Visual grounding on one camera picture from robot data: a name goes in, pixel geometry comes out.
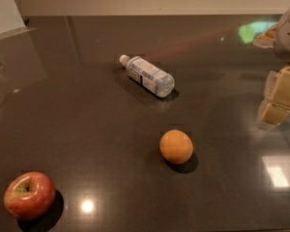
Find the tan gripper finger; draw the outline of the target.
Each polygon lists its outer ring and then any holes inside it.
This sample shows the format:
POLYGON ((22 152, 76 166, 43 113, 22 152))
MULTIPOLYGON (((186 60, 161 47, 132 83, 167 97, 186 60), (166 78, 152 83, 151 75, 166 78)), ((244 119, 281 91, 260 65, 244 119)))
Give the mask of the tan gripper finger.
POLYGON ((277 23, 261 33, 253 40, 253 45, 261 48, 273 48, 276 38, 277 23))
POLYGON ((290 65, 279 72, 270 71, 264 99, 257 112, 257 127, 268 131, 281 124, 290 114, 290 65))

